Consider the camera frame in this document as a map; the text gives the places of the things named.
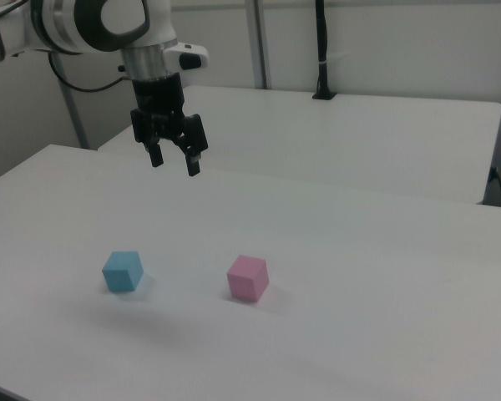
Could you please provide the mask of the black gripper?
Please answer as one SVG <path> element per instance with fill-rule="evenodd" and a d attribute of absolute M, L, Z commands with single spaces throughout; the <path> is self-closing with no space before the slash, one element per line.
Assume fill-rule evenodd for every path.
<path fill-rule="evenodd" d="M 159 140 L 173 141 L 185 155 L 188 175 L 200 173 L 201 153 L 208 149 L 198 114 L 183 112 L 185 96 L 180 73 L 154 80 L 133 80 L 137 107 L 130 112 L 135 141 L 144 145 L 151 165 L 160 167 L 163 155 Z"/>

